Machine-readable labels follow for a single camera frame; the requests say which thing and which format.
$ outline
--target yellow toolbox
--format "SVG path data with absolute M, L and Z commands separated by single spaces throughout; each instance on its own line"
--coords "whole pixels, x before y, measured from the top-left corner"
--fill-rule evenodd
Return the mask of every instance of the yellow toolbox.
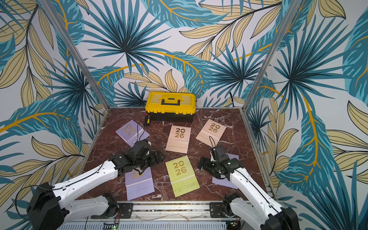
M 151 92 L 148 96 L 146 112 L 151 121 L 192 122 L 195 114 L 195 95 Z

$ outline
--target vent grille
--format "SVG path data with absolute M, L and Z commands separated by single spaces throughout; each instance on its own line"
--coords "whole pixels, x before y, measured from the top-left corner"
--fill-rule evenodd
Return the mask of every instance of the vent grille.
M 85 222 L 69 222 L 61 225 L 58 230 L 84 230 Z M 87 222 L 86 230 L 106 229 L 103 222 Z M 118 229 L 134 230 L 226 230 L 225 222 L 207 221 L 150 221 L 150 222 L 122 222 Z

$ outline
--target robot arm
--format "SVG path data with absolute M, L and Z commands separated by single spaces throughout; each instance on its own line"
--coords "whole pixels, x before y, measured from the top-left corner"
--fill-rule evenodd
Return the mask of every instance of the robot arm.
M 114 217 L 117 202 L 105 194 L 96 198 L 75 199 L 106 181 L 115 179 L 136 167 L 145 170 L 163 162 L 160 151 L 152 151 L 147 140 L 138 141 L 127 153 L 113 155 L 99 166 L 75 178 L 50 186 L 41 184 L 27 208 L 34 230 L 55 230 L 65 222 L 92 215 Z
M 237 215 L 254 229 L 262 230 L 299 230 L 296 213 L 291 209 L 284 209 L 273 200 L 249 175 L 240 161 L 225 153 L 223 146 L 211 149 L 214 161 L 201 157 L 198 169 L 209 172 L 220 179 L 221 175 L 236 185 L 248 198 L 252 206 L 248 205 L 238 194 L 226 196 L 223 201 L 224 215 Z

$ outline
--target toolbox lid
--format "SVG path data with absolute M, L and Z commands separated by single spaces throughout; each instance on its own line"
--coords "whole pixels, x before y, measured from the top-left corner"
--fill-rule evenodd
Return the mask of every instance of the toolbox lid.
M 194 114 L 195 95 L 192 93 L 151 92 L 148 96 L 148 113 Z

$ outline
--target metal bracket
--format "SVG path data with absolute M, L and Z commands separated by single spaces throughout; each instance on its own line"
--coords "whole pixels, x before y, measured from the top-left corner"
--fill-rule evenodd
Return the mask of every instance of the metal bracket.
M 118 203 L 121 209 L 120 219 L 130 219 L 133 210 L 133 203 Z
M 211 218 L 226 217 L 222 202 L 210 202 L 209 210 L 210 210 Z

